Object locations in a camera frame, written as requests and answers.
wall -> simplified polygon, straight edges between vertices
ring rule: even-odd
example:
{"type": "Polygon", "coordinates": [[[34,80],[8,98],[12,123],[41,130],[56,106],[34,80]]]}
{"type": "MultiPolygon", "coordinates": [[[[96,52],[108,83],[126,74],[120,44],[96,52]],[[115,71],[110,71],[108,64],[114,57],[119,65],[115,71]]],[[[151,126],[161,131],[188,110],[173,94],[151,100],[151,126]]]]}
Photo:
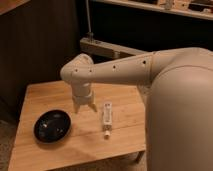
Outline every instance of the wall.
{"type": "Polygon", "coordinates": [[[1,15],[0,119],[18,119],[28,84],[60,79],[78,42],[75,1],[32,0],[1,15]]]}

white shelf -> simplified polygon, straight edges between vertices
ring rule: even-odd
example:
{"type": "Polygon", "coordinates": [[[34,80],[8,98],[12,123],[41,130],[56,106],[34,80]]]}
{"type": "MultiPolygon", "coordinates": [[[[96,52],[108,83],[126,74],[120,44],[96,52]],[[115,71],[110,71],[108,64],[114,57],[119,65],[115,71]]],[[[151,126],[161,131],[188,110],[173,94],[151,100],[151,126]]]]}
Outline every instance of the white shelf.
{"type": "Polygon", "coordinates": [[[161,7],[158,5],[128,1],[128,0],[92,0],[92,1],[213,21],[213,14],[211,13],[195,12],[192,10],[180,10],[180,9],[166,10],[164,7],[161,7]]]}

wooden table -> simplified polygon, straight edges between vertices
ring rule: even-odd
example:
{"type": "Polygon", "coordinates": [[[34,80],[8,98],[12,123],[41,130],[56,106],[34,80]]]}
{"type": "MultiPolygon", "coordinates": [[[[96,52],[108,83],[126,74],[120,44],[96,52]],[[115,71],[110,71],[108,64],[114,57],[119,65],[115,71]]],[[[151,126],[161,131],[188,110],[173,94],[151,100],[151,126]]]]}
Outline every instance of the wooden table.
{"type": "Polygon", "coordinates": [[[98,112],[82,106],[74,113],[70,86],[62,81],[27,88],[9,171],[39,171],[96,161],[145,150],[144,105],[135,86],[93,84],[98,112]],[[113,129],[109,140],[102,130],[102,106],[113,105],[113,129]],[[53,144],[36,142],[33,127],[44,112],[66,111],[72,130],[53,144]]]}

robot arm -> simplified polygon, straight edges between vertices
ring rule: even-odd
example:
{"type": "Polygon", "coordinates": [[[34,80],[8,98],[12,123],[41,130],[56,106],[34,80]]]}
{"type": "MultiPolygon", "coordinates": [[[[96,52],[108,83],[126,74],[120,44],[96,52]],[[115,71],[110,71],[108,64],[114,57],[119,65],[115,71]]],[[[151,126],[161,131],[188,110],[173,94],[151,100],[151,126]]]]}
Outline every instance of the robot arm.
{"type": "Polygon", "coordinates": [[[176,57],[194,54],[198,48],[183,48],[145,53],[100,64],[80,54],[61,69],[61,78],[72,87],[74,103],[93,105],[90,83],[150,85],[176,57]]]}
{"type": "Polygon", "coordinates": [[[81,54],[61,70],[77,105],[93,104],[90,83],[151,84],[146,104],[148,171],[213,170],[213,53],[158,51],[93,64],[81,54]]]}

floor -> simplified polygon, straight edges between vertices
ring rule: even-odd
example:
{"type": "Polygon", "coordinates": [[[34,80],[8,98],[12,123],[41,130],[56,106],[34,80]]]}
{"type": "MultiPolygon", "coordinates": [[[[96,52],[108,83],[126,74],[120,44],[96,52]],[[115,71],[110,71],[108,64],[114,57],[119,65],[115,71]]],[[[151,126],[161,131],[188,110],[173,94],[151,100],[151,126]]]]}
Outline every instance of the floor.
{"type": "MultiPolygon", "coordinates": [[[[0,121],[0,171],[7,171],[16,126],[0,121]]],[[[100,160],[96,162],[55,169],[54,171],[146,171],[146,156],[139,164],[134,162],[137,153],[100,160]]]]}

